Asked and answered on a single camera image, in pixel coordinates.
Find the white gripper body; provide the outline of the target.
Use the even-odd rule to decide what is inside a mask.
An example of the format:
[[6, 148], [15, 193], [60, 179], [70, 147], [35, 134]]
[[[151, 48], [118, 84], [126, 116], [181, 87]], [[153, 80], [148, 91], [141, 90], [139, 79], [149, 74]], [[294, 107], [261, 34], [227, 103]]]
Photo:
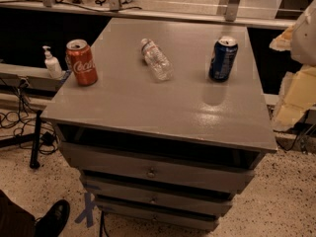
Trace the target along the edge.
[[297, 19], [292, 32], [291, 58], [301, 64], [316, 65], [316, 0]]

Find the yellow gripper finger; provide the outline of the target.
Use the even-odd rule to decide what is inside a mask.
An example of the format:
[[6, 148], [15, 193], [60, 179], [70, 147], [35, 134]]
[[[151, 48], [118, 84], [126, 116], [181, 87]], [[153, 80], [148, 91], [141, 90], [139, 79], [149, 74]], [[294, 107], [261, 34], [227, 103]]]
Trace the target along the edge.
[[292, 32], [294, 26], [290, 26], [285, 29], [279, 36], [273, 39], [269, 45], [269, 48], [276, 51], [291, 50]]
[[303, 65], [296, 73], [286, 72], [272, 118], [273, 128], [292, 128], [316, 104], [316, 67]]

